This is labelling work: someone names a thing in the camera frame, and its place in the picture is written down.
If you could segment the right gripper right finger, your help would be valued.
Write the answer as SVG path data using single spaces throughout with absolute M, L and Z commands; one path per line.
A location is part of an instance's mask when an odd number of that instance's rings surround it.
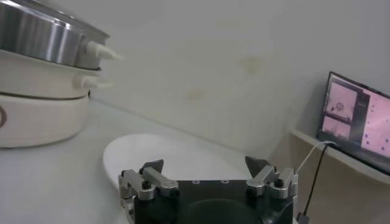
M 247 191 L 261 197 L 270 194 L 275 199 L 297 196 L 298 174 L 293 168 L 278 171 L 265 159 L 245 157 L 246 166 L 252 176 L 246 181 Z

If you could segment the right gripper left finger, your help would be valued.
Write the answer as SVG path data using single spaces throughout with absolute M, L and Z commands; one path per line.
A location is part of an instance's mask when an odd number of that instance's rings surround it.
M 165 177 L 161 172 L 162 159 L 146 162 L 138 172 L 133 169 L 123 170 L 118 176 L 121 199 L 130 200 L 137 197 L 141 201 L 149 201 L 162 196 L 177 198 L 179 182 Z

